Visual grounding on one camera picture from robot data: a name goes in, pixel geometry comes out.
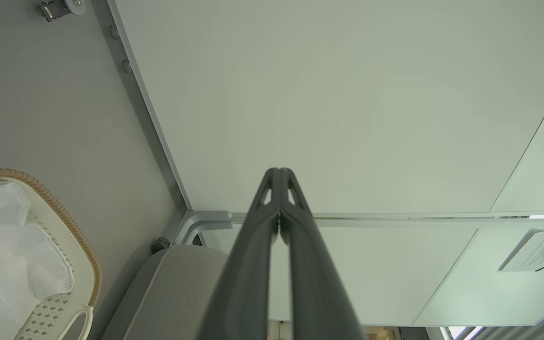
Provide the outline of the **white clothes in basket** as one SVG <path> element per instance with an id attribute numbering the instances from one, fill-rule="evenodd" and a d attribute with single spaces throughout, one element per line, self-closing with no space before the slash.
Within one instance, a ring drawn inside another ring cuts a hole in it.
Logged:
<path id="1" fill-rule="evenodd" d="M 0 183 L 0 340 L 13 340 L 42 300 L 69 293 L 71 265 L 51 237 L 27 221 L 30 202 L 15 183 Z"/>

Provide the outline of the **white laundry basket wicker rim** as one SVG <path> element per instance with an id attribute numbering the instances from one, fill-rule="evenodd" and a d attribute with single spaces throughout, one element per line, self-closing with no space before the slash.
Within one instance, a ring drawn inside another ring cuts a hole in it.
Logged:
<path id="1" fill-rule="evenodd" d="M 83 321 L 77 340 L 87 340 L 103 282 L 97 255 L 69 211 L 36 177 L 19 170 L 0 169 L 0 184 L 7 182 L 22 189 L 30 203 L 28 222 L 51 237 L 74 277 L 73 290 L 42 300 L 14 340 L 62 340 L 77 319 Z"/>

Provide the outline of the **white paper wall notice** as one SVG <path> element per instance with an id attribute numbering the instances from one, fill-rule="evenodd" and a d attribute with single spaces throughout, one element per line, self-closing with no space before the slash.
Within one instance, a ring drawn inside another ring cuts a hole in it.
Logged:
<path id="1" fill-rule="evenodd" d="M 532 230 L 501 264 L 499 272 L 537 272 L 544 268 L 544 230 Z"/>

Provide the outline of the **small black caster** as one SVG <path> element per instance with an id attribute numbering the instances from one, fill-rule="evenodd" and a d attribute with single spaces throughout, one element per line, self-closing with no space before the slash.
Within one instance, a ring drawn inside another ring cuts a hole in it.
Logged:
<path id="1" fill-rule="evenodd" d="M 171 242 L 165 237 L 157 238 L 150 247 L 151 254 L 156 254 L 164 249 L 168 249 L 171 246 Z"/>

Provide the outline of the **grey metal frame leg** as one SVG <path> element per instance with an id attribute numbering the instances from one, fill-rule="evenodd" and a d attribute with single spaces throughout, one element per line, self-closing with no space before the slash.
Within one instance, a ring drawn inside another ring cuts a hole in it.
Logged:
<path id="1" fill-rule="evenodd" d="M 232 214 L 227 211 L 188 211 L 170 242 L 171 245 L 192 245 L 199 238 L 205 246 L 205 241 L 199 236 L 203 231 L 230 230 L 234 226 Z"/>

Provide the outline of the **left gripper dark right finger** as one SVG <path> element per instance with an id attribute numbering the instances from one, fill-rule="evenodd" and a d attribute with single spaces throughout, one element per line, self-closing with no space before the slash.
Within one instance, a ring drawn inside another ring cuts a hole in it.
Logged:
<path id="1" fill-rule="evenodd" d="M 365 340 L 297 177 L 280 170 L 280 235 L 289 246 L 294 340 Z"/>

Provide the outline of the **grey fabric sofa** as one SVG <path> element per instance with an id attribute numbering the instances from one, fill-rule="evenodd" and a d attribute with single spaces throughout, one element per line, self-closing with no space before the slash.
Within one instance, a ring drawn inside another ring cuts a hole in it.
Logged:
<path id="1" fill-rule="evenodd" d="M 100 340 L 195 340 L 227 254 L 173 245 L 134 276 Z"/>

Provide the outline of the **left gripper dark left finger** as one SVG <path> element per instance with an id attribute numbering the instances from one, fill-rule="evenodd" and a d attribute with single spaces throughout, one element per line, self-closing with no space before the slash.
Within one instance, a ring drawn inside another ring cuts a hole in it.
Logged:
<path id="1" fill-rule="evenodd" d="M 225 262 L 196 340 L 267 340 L 271 247 L 279 212 L 280 170 L 271 168 Z"/>

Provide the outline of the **small metal floor fixture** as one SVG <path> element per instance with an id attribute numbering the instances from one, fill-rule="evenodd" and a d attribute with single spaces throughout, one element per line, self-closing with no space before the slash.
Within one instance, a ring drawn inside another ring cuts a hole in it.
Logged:
<path id="1" fill-rule="evenodd" d="M 42 0 L 38 7 L 40 13 L 48 22 L 69 14 L 84 15 L 87 8 L 87 0 Z"/>

